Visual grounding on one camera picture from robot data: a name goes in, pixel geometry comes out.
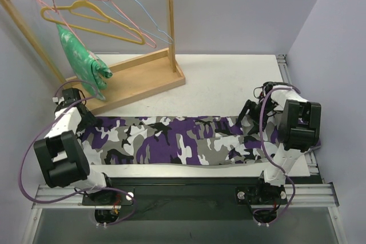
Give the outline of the purple camouflage trousers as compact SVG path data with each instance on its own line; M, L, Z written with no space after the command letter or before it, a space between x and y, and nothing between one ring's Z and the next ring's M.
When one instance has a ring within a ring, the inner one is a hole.
M77 135L92 165L174 164L190 166L248 165L267 161L260 135L250 134L245 116L98 117ZM278 147L280 114L268 119L263 139L268 155Z

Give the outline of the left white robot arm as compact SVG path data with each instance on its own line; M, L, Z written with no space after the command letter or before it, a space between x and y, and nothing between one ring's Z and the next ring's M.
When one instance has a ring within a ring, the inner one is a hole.
M83 92L76 88L62 91L54 112L55 124L33 148L42 175L49 187L73 186L96 192L104 205L114 202L116 190L108 176L91 167L77 134L97 124L97 118L81 102Z

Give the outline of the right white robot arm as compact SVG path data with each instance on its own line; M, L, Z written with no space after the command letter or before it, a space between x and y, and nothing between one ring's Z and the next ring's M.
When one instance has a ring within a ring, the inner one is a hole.
M253 121L250 134L260 135L261 148L270 162L262 172L263 181L253 189L255 199L268 202L274 196L272 186L285 184L286 176L297 159L318 144L320 138L321 104L300 96L300 91L285 82L265 82L261 87L258 102L247 100L236 125L248 115ZM271 158L264 146L263 133L272 114L280 114L278 130L279 147Z

